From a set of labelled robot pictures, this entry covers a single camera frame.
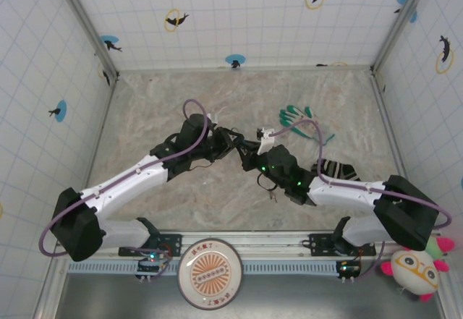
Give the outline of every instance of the round plate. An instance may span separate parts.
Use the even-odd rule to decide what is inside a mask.
[[[237,295],[243,274],[237,251],[220,239],[203,239],[180,260],[178,279],[183,297],[201,310],[217,310]]]

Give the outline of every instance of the plush toy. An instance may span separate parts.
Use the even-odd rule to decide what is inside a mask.
[[[455,243],[451,239],[431,237],[425,251],[395,252],[390,262],[381,264],[381,270],[393,276],[404,289],[419,295],[421,301],[427,302],[439,288],[438,271],[449,272],[445,262],[435,259],[454,248]]]

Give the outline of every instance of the grid pattern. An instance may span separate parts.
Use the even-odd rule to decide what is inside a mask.
[[[408,25],[382,75],[385,99],[400,139],[409,178],[448,210],[454,222],[459,282],[463,282],[463,0],[421,0],[418,21]],[[438,74],[441,35],[450,41],[450,69]]]
[[[109,88],[64,0],[0,0],[0,41],[0,318],[31,318],[49,264],[39,235],[57,195],[82,189]]]
[[[249,67],[372,64],[401,7],[397,0],[324,0],[314,10],[305,0],[81,2],[101,35],[119,39],[123,52],[110,50],[118,69],[226,67],[230,54],[244,55]],[[171,9],[189,15],[174,32],[164,27]]]

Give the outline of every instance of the marble floor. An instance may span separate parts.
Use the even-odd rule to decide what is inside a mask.
[[[178,132],[182,104],[196,98],[218,123],[255,140],[257,127],[280,128],[279,110],[310,106],[336,134],[323,156],[352,164],[364,181],[387,179],[396,169],[367,70],[122,73],[109,108],[90,185],[132,166],[151,148]],[[196,111],[194,107],[188,113]],[[287,132],[285,145],[300,166],[318,155],[312,140]],[[207,161],[195,164],[208,164]],[[332,229],[358,212],[298,206],[276,190],[278,202],[257,186],[257,171],[243,172],[236,151],[210,168],[198,168],[136,197],[114,219],[148,218],[159,229]],[[262,179],[262,184],[270,182]]]

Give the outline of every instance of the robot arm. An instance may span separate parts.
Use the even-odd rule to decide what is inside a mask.
[[[283,145],[273,147],[268,131],[258,132],[260,142],[248,141],[240,133],[217,127],[208,119],[205,137],[196,148],[182,156],[151,165],[155,160],[178,154],[190,147],[202,132],[203,120],[201,114],[191,115],[179,133],[169,136],[153,148],[149,155],[107,182],[79,193],[69,188],[60,194],[54,216],[82,197],[92,197],[51,227],[55,237],[74,261],[89,258],[98,249],[158,248],[158,232],[146,219],[110,221],[108,217],[147,189],[189,171],[193,161],[206,159],[212,163],[235,148],[245,171],[257,169],[284,189],[285,195],[297,204],[336,205],[370,213],[364,218],[346,217],[339,222],[332,238],[339,252],[349,254],[353,247],[391,239],[410,249],[425,249],[438,215],[436,210],[411,201],[396,203],[392,197],[374,192],[326,184],[316,172],[299,167],[297,159]],[[349,181],[332,179],[332,182]],[[432,202],[399,176],[391,176],[387,182],[356,184],[386,188]]]

